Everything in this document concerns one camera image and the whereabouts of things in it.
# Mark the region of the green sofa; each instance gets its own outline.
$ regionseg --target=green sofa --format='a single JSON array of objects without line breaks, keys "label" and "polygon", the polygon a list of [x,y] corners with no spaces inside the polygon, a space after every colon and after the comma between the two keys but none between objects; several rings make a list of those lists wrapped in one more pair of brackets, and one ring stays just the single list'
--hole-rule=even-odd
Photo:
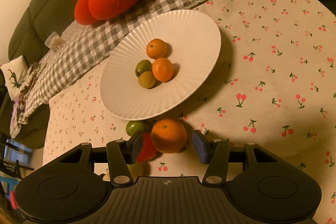
[{"label": "green sofa", "polygon": [[[53,32],[62,34],[74,21],[74,8],[77,0],[31,0],[9,42],[9,60],[23,55],[28,65],[38,62],[49,51],[44,41]],[[4,78],[0,73],[0,87]],[[9,127],[14,102],[8,93],[3,95],[0,108],[0,132],[9,136]],[[44,146],[48,121],[49,105],[41,105],[28,119],[16,140],[29,148]]]}]

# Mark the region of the gingham fabric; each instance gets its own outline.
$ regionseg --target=gingham fabric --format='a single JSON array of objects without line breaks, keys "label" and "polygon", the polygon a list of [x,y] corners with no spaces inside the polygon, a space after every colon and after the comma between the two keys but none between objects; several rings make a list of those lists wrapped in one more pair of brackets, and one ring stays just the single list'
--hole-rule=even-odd
[{"label": "gingham fabric", "polygon": [[[73,22],[62,34],[65,44],[58,53],[49,51],[41,60],[41,72],[31,88],[26,109],[18,121],[26,123],[41,104],[72,85],[87,71],[107,58],[116,45],[143,21],[161,13],[192,9],[207,0],[141,0],[125,14],[100,25],[82,26]],[[15,138],[21,126],[14,123],[10,134]]]}]

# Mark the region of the sofa backrest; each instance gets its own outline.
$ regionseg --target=sofa backrest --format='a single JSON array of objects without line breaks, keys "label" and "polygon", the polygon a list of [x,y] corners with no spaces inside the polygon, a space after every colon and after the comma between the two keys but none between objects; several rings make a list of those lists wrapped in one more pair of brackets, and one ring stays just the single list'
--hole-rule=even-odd
[{"label": "sofa backrest", "polygon": [[77,0],[31,0],[8,46],[9,60],[23,55],[28,65],[49,51],[44,41],[52,32],[59,35],[73,22]]}]

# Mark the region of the ribbed black surface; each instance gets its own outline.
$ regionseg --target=ribbed black surface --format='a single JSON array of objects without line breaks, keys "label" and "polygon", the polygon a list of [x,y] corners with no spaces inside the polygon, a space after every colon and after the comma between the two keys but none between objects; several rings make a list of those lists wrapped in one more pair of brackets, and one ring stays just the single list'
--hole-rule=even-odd
[{"label": "ribbed black surface", "polygon": [[[112,191],[107,202],[74,224],[260,224],[236,210],[222,190],[196,177],[139,178]],[[305,220],[301,224],[313,224]]]}]

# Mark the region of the green fruit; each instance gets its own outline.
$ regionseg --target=green fruit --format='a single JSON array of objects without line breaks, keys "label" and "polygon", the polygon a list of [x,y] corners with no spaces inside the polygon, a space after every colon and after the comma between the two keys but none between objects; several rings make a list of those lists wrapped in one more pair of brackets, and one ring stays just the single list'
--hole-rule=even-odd
[{"label": "green fruit", "polygon": [[151,71],[145,71],[138,78],[139,85],[145,89],[150,89],[155,85],[156,79]]},{"label": "green fruit", "polygon": [[144,121],[129,121],[126,125],[126,133],[132,137],[138,131],[149,133],[149,125],[146,120]]},{"label": "green fruit", "polygon": [[149,60],[141,60],[135,67],[135,75],[139,77],[145,71],[152,71],[152,63]]}]

